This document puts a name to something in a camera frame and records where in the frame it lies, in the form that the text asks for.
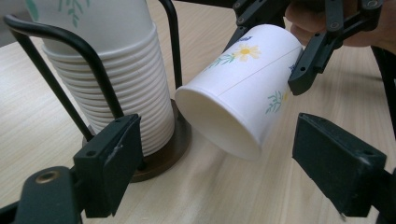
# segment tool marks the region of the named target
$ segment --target wooden table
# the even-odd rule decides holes
[[[175,93],[166,14],[148,0],[157,23],[171,96]],[[216,59],[233,30],[230,9],[175,2],[187,83]],[[34,39],[37,46],[40,39]],[[71,167],[82,135],[44,79],[14,43],[0,48],[0,207],[17,201],[23,181],[55,165]],[[129,186],[115,217],[84,223],[344,223],[331,202],[291,158],[297,116],[336,123],[388,155],[396,145],[383,84],[370,49],[337,50],[311,90],[291,96],[262,156],[244,161],[192,131],[189,150],[170,170]],[[368,218],[347,223],[374,223]]]

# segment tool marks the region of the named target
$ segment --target finger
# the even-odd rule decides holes
[[[306,7],[306,3],[291,2],[285,12],[286,18],[302,29],[315,33],[326,28],[324,12],[314,12]]]
[[[344,1],[344,17],[349,17],[358,11],[358,0],[348,0]]]
[[[294,34],[303,45],[307,45],[309,40],[311,39],[312,35],[314,34],[314,33],[306,31],[305,29],[302,29],[301,27],[297,26],[296,24],[293,24],[290,27],[290,32],[292,34]]]

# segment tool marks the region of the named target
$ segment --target round base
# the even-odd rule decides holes
[[[171,139],[163,148],[143,159],[144,167],[134,172],[131,183],[148,180],[162,174],[171,168],[189,147],[191,126],[178,111],[174,100],[171,100],[171,104],[175,117],[175,130]],[[82,145],[85,144],[87,144],[87,141],[83,138]]]

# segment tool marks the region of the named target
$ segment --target paper cup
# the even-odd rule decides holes
[[[218,147],[259,158],[288,95],[302,46],[274,25],[253,27],[190,83],[178,88],[184,118]]]
[[[162,148],[172,137],[174,132],[174,123],[169,123],[170,125],[163,126],[163,130],[158,132],[157,136],[152,136],[150,139],[142,140],[143,145],[145,145],[146,150],[144,151],[144,155],[150,155],[159,148]]]
[[[122,94],[123,92],[127,92],[127,94],[131,94],[132,91],[140,91],[143,88],[145,88],[147,85],[149,85],[152,81],[156,80],[158,77],[156,76],[139,76],[137,78],[133,78],[128,80],[127,82],[120,83],[119,85],[114,85],[113,89],[116,93]],[[77,92],[82,92],[82,93],[88,93],[88,94],[101,94],[102,90],[99,88],[98,85],[71,85],[64,81],[64,85],[70,90],[70,91],[77,91]]]
[[[26,6],[33,21],[71,31],[98,53],[138,43],[153,26],[145,0],[31,0],[26,1]],[[73,49],[57,41],[44,39],[44,43],[54,53],[76,55]]]
[[[113,63],[113,61],[116,61],[119,58],[124,58],[124,57],[127,57],[128,55],[135,54],[137,52],[140,52],[141,50],[144,50],[145,47],[153,41],[157,41],[157,42],[159,41],[158,34],[157,34],[157,26],[155,25],[155,23],[152,23],[151,31],[140,42],[132,43],[131,45],[124,46],[121,49],[113,49],[111,51],[96,52],[96,53],[98,53],[98,56],[102,60],[104,65],[106,65],[107,63],[111,64],[111,63]],[[52,60],[60,61],[63,63],[71,63],[71,64],[75,64],[75,63],[86,64],[85,59],[77,52],[76,52],[76,54],[71,54],[71,55],[62,54],[62,53],[51,51],[45,45],[43,45],[43,51]]]
[[[145,85],[143,82],[144,79],[157,76],[159,70],[161,69],[161,65],[161,54],[157,54],[154,58],[151,58],[150,62],[139,66],[139,68],[135,71],[122,71],[119,73],[109,71],[107,74],[111,84],[113,85],[113,88],[116,91],[120,92],[121,90],[125,89],[134,90],[134,87]],[[78,76],[82,76],[83,73],[63,70],[58,67],[55,69],[57,70],[58,75],[61,77],[63,82],[67,83],[68,85],[81,89],[85,89],[86,87],[96,89],[96,91],[89,90],[88,93],[98,94],[101,92],[100,88],[98,87],[98,82],[93,74],[89,74],[91,78],[88,78],[88,75],[84,75],[84,78],[78,78]]]
[[[139,46],[138,49],[131,50],[127,53],[114,52],[107,55],[99,55],[106,70],[110,71],[110,69],[120,69],[128,65],[139,65],[147,63],[150,59],[149,55],[156,53],[160,46],[155,29],[153,31],[154,32],[152,32],[152,34],[147,37],[149,42],[143,43],[143,45]],[[85,59],[81,56],[76,56],[74,58],[62,57],[61,55],[53,55],[45,47],[43,47],[43,49],[51,63],[56,67],[76,72],[91,72],[91,68],[89,67]]]
[[[123,97],[118,97],[119,103],[121,105],[127,105],[131,102],[147,101],[147,99],[154,97],[157,93],[163,94],[166,91],[167,87],[164,87],[163,84],[161,86],[155,85],[155,84],[159,84],[159,82],[153,82],[152,84],[154,84],[154,85],[149,85],[145,89],[137,91],[136,93],[131,93],[131,94],[125,95]],[[76,101],[81,102],[84,105],[100,106],[100,107],[106,108],[109,111],[107,101],[105,100],[105,97],[103,95],[97,95],[98,98],[94,99],[94,97],[92,97],[92,98],[84,97],[84,96],[81,97],[81,94],[79,92],[72,91],[71,93],[72,93],[73,97],[76,99]]]
[[[169,106],[169,105],[155,108],[155,110],[153,110],[152,112],[155,112],[155,114],[153,116],[149,115],[149,113],[151,114],[151,111],[149,111],[147,114],[143,115],[145,125],[140,130],[143,135],[146,135],[146,133],[152,132],[152,130],[154,130],[156,128],[156,124],[162,122],[163,117],[166,117],[169,115],[173,116],[173,110],[172,110],[171,106]]]

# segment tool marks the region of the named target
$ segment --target cup rim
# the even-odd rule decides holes
[[[164,138],[155,138],[155,139],[159,139],[158,142],[155,143],[155,146],[154,146],[154,143],[152,143],[153,142],[152,140],[149,141],[150,145],[145,145],[145,148],[144,148],[144,151],[143,151],[143,154],[145,156],[150,155],[150,154],[160,150],[171,139],[171,137],[172,137],[172,135],[173,135],[173,133],[175,131],[174,122],[172,123],[172,125],[169,125],[169,126],[166,125],[164,127],[168,128],[168,129],[165,129],[165,131],[167,133],[165,133],[164,131],[160,132],[161,136],[164,136]]]
[[[138,93],[131,94],[130,96],[125,96],[125,98],[118,98],[118,99],[119,99],[120,104],[124,105],[127,102],[133,101],[135,99],[141,99],[141,97],[143,97],[143,96],[149,96],[149,97],[155,96],[156,91],[150,91],[150,90],[152,90],[152,89],[145,88],[143,91],[139,91]],[[76,101],[78,101],[79,103],[82,103],[86,106],[89,106],[89,107],[91,107],[91,106],[93,106],[93,107],[107,106],[107,102],[106,102],[104,96],[102,99],[95,100],[95,99],[85,99],[84,97],[77,95],[75,92],[72,92],[72,95],[73,95],[73,97],[75,97]],[[101,104],[93,105],[95,101],[99,101],[99,103],[101,103]]]
[[[160,46],[158,45],[158,41],[152,41],[151,43],[143,48],[145,51],[141,50],[137,53],[125,54],[120,57],[115,57],[111,60],[102,61],[103,66],[105,67],[106,70],[112,70],[112,69],[116,70],[115,68],[127,67],[132,64],[146,63],[147,60],[150,59],[149,55],[155,54],[156,51],[161,51]],[[48,56],[48,58],[54,67],[63,70],[72,71],[72,72],[84,72],[84,73],[90,73],[92,71],[86,61],[64,62],[57,59],[53,59],[50,56]]]
[[[181,100],[180,97],[182,97],[180,94],[184,94],[183,91],[184,91],[184,93],[186,93],[186,91],[188,91],[189,94],[193,94],[195,96],[198,96],[198,98],[201,98],[199,100],[196,99],[197,101],[202,102],[203,100],[206,100],[212,106],[221,108],[222,111],[224,112],[221,116],[223,118],[225,118],[225,116],[227,116],[229,125],[231,124],[231,121],[233,121],[233,124],[237,126],[238,133],[240,133],[239,135],[242,134],[242,135],[244,135],[244,138],[248,139],[249,147],[246,147],[246,146],[237,147],[235,144],[233,144],[233,148],[229,148],[229,147],[223,146],[223,143],[219,143],[218,141],[216,141],[216,139],[215,139],[216,137],[211,135],[210,133],[208,133],[207,130],[204,130],[204,128],[199,125],[199,121],[197,121],[196,119],[191,119],[191,111],[193,111],[197,114],[198,113],[197,107],[195,109],[189,108],[188,110],[190,113],[186,113],[186,111],[185,111],[186,107],[184,106],[184,103],[186,101],[183,100],[183,102],[180,102],[180,100]],[[220,98],[218,98],[211,92],[208,92],[208,91],[203,90],[196,86],[182,86],[177,89],[175,98],[176,98],[178,109],[183,114],[185,119],[191,124],[192,127],[194,127],[195,130],[197,130],[200,134],[205,136],[214,145],[218,146],[219,148],[221,148],[221,149],[223,149],[223,150],[225,150],[239,158],[244,158],[246,160],[254,160],[261,155],[262,149],[261,149],[260,143],[259,143],[258,139],[256,139],[256,137],[248,129],[247,123],[243,119],[243,117],[240,116],[236,111],[234,111],[228,105],[224,104],[220,100]],[[201,118],[204,117],[202,112],[200,113],[199,116]],[[219,125],[214,125],[213,122],[211,122],[210,124],[212,124],[213,127],[222,128]],[[241,148],[244,148],[244,149],[248,148],[249,152],[242,150]]]
[[[142,78],[143,76],[150,76],[153,74],[157,74],[159,71],[159,67],[161,66],[161,62],[156,62],[153,60],[153,64],[145,64],[144,66],[140,67],[136,71],[125,71],[122,74],[117,74],[115,76],[109,76],[110,82],[112,83],[113,86],[118,86],[118,85],[127,85],[125,84],[126,82],[132,82],[132,79],[137,79],[137,78]],[[85,88],[85,87],[97,87],[97,80],[94,78],[94,75],[92,77],[84,77],[84,78],[77,78],[78,74],[74,76],[72,72],[70,71],[64,71],[60,68],[57,68],[57,73],[58,76],[61,77],[62,81],[69,85],[72,85],[73,87],[76,88]]]
[[[157,92],[154,92],[154,94],[151,96],[151,97],[149,97],[148,98],[148,100],[140,100],[138,103],[137,102],[134,102],[133,104],[128,104],[128,105],[121,105],[121,107],[122,107],[122,110],[124,111],[127,111],[127,110],[129,110],[129,109],[134,109],[134,110],[142,110],[143,108],[146,108],[148,105],[150,105],[150,104],[154,104],[154,105],[157,105],[159,102],[158,101],[161,101],[161,99],[163,98],[162,96],[163,95],[168,95],[168,94],[166,94],[166,92],[163,92],[163,90],[161,90],[161,91],[157,91]],[[98,113],[101,113],[101,112],[103,112],[103,113],[107,113],[107,112],[110,112],[110,109],[108,108],[108,106],[95,106],[95,105],[86,105],[86,104],[84,104],[84,103],[82,103],[82,102],[79,102],[80,104],[83,104],[83,105],[81,105],[85,110],[90,110],[90,111],[95,111],[95,112],[98,112]]]
[[[153,37],[156,37],[157,26],[155,23],[152,23],[152,29],[148,33],[147,38],[143,38],[141,42],[133,43],[130,46],[126,46],[123,49],[114,49],[112,51],[104,51],[104,52],[96,52],[102,61],[114,58],[114,55],[122,56],[127,53],[135,52],[137,50],[145,47],[149,41],[152,40]],[[85,62],[85,60],[79,54],[61,54],[58,52],[51,51],[48,47],[43,44],[42,50],[51,58],[57,59],[59,61],[67,61],[67,62]]]
[[[161,135],[161,131],[167,126],[174,126],[174,122],[171,122],[170,114],[166,114],[166,117],[162,117],[162,122],[156,122],[155,125],[151,126],[149,130],[142,133],[142,140],[153,137],[153,135]]]
[[[158,105],[157,111],[150,110],[147,113],[143,113],[143,112],[141,113],[141,117],[142,117],[142,127],[140,129],[141,133],[146,132],[147,129],[152,128],[152,123],[157,122],[161,118],[161,116],[166,114],[165,112],[169,110],[169,106],[170,106],[168,104],[170,104],[170,102],[163,101],[161,105]]]
[[[142,142],[147,142],[145,147],[150,148],[150,147],[160,147],[161,142],[167,142],[170,137],[173,134],[173,131],[175,130],[175,123],[171,120],[166,122],[165,125],[162,127],[154,130],[154,132],[150,133],[146,138],[143,138],[142,136]]]
[[[150,72],[154,72],[152,71],[152,69],[158,68],[159,66],[162,65],[161,56],[162,55],[157,52],[153,56],[154,58],[149,58],[149,61],[144,64],[135,64],[135,66],[131,65],[129,67],[125,67],[123,69],[119,69],[115,71],[106,70],[106,74],[110,78],[110,81],[113,85],[121,84],[121,82],[125,82],[129,78],[141,77],[143,75],[149,74]],[[93,86],[93,87],[97,86],[96,79],[92,72],[79,73],[67,69],[62,69],[59,67],[55,67],[55,70],[57,71],[58,76],[60,76],[61,79],[65,79],[67,83],[72,84],[72,82],[74,82],[75,83],[73,84],[74,86],[83,85],[83,84],[77,84],[79,82],[91,83],[91,84],[87,83],[88,84],[87,86]]]
[[[158,78],[159,76],[155,76],[152,75],[151,76],[139,76],[136,79],[130,80],[129,82],[124,82],[122,83],[122,86],[119,86],[117,88],[115,88],[113,86],[114,92],[116,94],[118,94],[119,97],[124,96],[125,94],[131,94],[132,91],[140,91],[143,88],[147,87],[147,85],[150,82],[155,82],[155,80],[157,80],[156,78]],[[94,86],[88,86],[88,87],[81,87],[81,86],[75,86],[72,85],[70,83],[64,82],[64,85],[67,87],[67,89],[69,89],[70,91],[76,91],[76,92],[80,92],[80,93],[86,93],[87,95],[90,94],[102,94],[102,91],[99,87],[94,87]]]

